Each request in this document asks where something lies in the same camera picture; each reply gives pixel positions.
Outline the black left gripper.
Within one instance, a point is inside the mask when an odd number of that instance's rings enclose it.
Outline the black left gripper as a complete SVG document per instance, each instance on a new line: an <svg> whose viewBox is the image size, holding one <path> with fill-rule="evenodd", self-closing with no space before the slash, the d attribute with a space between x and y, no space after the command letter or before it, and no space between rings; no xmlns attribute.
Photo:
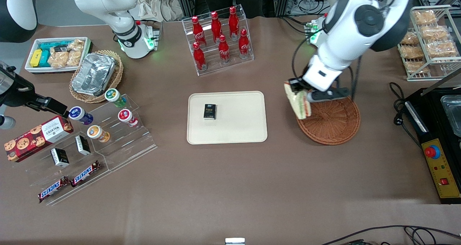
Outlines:
<svg viewBox="0 0 461 245"><path fill-rule="evenodd" d="M301 77L298 79L288 79L287 81L288 86L290 87L290 90L292 92L299 92L299 91L304 91L306 92L306 101L307 102L315 102L313 99L312 94L316 91L318 92L328 92L328 91L343 91L344 88L339 84L338 80L333 80L332 84L328 87L327 90L319 90L315 87L313 87L311 84L308 84L305 80L303 80Z"/></svg>

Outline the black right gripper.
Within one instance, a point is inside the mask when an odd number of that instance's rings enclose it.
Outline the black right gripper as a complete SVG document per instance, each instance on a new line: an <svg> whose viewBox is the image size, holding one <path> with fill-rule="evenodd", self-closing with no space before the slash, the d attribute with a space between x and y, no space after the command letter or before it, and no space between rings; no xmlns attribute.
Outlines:
<svg viewBox="0 0 461 245"><path fill-rule="evenodd" d="M68 118L68 107L55 99L36 94L35 86L15 73L15 67L1 67L0 103L8 107L29 107Z"/></svg>

